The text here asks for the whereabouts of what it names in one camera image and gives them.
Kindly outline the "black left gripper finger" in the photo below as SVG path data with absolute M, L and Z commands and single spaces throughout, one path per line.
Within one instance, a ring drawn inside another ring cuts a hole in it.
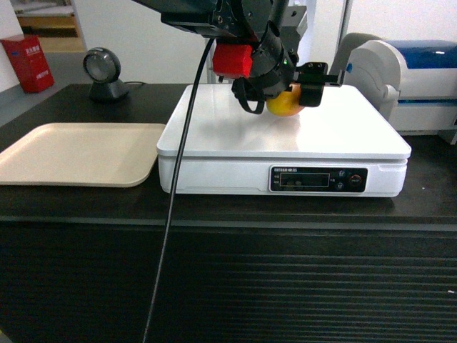
M 255 89 L 247 79 L 235 79 L 231 90 L 245 112 L 250 114 L 263 112 L 266 102 L 263 93 Z

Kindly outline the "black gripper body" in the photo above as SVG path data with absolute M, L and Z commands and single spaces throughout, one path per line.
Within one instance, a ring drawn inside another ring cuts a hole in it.
M 306 24 L 285 24 L 280 30 L 270 23 L 259 46 L 251 55 L 250 84 L 265 99 L 275 99 L 292 83 L 326 84 L 328 64 L 306 62 L 299 66 L 298 45 Z

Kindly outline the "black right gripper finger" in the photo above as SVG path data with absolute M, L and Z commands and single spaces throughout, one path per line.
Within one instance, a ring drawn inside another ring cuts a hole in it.
M 300 106 L 318 107 L 321 104 L 324 85 L 300 84 L 301 94 L 298 100 Z

